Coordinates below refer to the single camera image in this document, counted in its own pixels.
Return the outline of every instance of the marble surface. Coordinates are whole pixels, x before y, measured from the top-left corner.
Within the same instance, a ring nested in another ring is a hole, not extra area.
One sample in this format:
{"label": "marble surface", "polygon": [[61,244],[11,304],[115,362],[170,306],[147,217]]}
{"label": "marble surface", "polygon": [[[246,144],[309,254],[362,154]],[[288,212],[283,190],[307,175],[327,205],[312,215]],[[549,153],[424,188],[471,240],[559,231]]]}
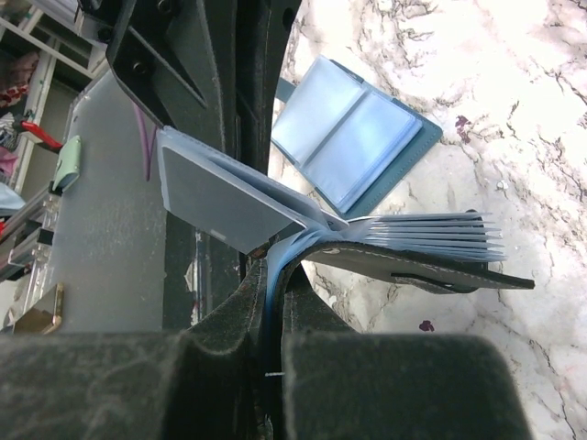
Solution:
{"label": "marble surface", "polygon": [[[436,296],[305,264],[316,291],[364,332],[488,338],[535,438],[587,439],[587,2],[304,0],[282,75],[320,53],[444,129],[375,212],[492,212],[494,268],[537,287]],[[270,168],[313,194],[275,149]]]}

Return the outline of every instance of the blue card holder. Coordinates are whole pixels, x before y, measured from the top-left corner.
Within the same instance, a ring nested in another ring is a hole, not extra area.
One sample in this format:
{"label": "blue card holder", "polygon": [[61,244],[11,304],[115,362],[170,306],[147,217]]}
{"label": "blue card holder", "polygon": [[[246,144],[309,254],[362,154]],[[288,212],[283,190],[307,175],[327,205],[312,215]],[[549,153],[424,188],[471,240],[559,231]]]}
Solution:
{"label": "blue card holder", "polygon": [[[341,212],[338,207],[332,203],[326,194],[322,193],[319,185],[316,184],[305,170],[305,167],[297,163],[287,150],[282,148],[279,143],[275,143],[276,147],[282,152],[282,154],[294,164],[294,166],[304,175],[304,177],[311,182],[316,189],[316,192],[328,203],[328,205],[334,210],[334,212],[341,218],[349,220],[352,218],[369,215],[373,209],[383,200],[383,198],[393,189],[395,185],[409,172],[414,165],[421,160],[426,153],[434,146],[436,142],[442,137],[442,129],[436,124],[432,123],[422,115],[418,114],[415,110],[403,104],[401,101],[391,98],[387,94],[381,92],[375,87],[364,82],[364,80],[356,75],[354,72],[340,65],[339,63],[332,61],[342,71],[348,74],[357,83],[367,85],[372,90],[383,97],[391,101],[394,105],[405,110],[410,115],[414,116],[420,123],[421,128],[415,134],[415,136],[407,143],[407,145],[401,150],[401,152],[393,159],[389,166],[379,175],[377,179],[367,188],[364,193],[354,202],[354,204],[346,211]],[[287,96],[292,93],[292,85],[285,80],[280,79],[278,84],[277,99],[281,99],[284,102],[287,101]]]}

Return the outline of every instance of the black leather cover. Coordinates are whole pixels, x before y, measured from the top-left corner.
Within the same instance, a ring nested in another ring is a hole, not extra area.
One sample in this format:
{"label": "black leather cover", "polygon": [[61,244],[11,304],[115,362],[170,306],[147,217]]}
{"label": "black leather cover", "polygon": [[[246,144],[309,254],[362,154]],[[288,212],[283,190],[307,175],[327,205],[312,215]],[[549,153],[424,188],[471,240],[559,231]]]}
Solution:
{"label": "black leather cover", "polygon": [[412,284],[439,294],[470,293],[479,288],[534,289],[532,280],[490,271],[485,264],[462,263],[362,243],[330,242],[314,245],[292,261],[284,271],[292,270],[292,266],[297,266],[302,259],[349,270],[376,280]]}

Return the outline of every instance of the shelf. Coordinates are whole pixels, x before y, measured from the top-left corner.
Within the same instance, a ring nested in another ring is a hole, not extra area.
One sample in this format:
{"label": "shelf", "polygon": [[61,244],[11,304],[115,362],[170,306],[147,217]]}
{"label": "shelf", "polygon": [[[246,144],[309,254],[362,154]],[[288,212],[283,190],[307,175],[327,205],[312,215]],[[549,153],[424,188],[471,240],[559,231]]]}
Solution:
{"label": "shelf", "polygon": [[75,30],[75,13],[77,11],[77,0],[29,0],[29,2],[45,11],[53,20],[64,28]]}
{"label": "shelf", "polygon": [[69,59],[68,57],[66,57],[65,55],[60,53],[58,49],[54,49],[53,47],[43,43],[40,39],[33,37],[32,35],[25,32],[20,27],[15,26],[12,23],[10,23],[5,18],[0,17],[0,26],[6,28],[7,30],[9,30],[11,32],[14,32],[19,37],[25,39],[29,43],[34,44],[39,49],[43,50],[44,52],[49,53],[52,57],[55,57],[57,60],[63,62],[64,64],[67,64],[69,67],[71,67],[72,69],[75,69],[79,73],[84,74],[88,78],[93,79],[95,77],[95,75],[96,75],[95,71],[89,71],[87,69],[87,67],[84,67],[81,64],[78,64],[77,62]]}
{"label": "shelf", "polygon": [[[60,42],[54,38],[49,41],[49,47],[53,50],[58,50],[59,46]],[[55,57],[52,57],[48,52],[42,52],[39,58],[39,65],[30,80],[26,109],[33,111],[34,116],[32,122],[38,125],[43,117],[47,95],[49,94],[53,73],[55,72],[55,62]],[[22,192],[34,146],[35,144],[25,137],[21,137],[18,142],[18,162],[15,167],[15,173],[10,178],[9,183],[9,186],[17,193]]]}
{"label": "shelf", "polygon": [[43,11],[38,9],[36,6],[31,6],[27,12],[27,15],[20,23],[18,23],[18,28],[23,32],[30,34],[42,17]]}

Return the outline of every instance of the red object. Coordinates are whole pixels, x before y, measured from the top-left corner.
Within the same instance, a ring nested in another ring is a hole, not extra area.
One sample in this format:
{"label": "red object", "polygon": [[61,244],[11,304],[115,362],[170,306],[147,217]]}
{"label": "red object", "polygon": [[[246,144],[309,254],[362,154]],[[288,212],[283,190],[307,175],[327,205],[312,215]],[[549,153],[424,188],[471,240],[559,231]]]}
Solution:
{"label": "red object", "polygon": [[61,147],[63,147],[63,144],[52,138],[49,134],[47,134],[47,132],[45,132],[45,130],[43,130],[37,124],[33,124],[32,122],[28,121],[22,121],[20,123],[20,126],[28,133],[31,133],[32,135],[39,138],[41,142],[47,144],[50,149],[60,149]]}

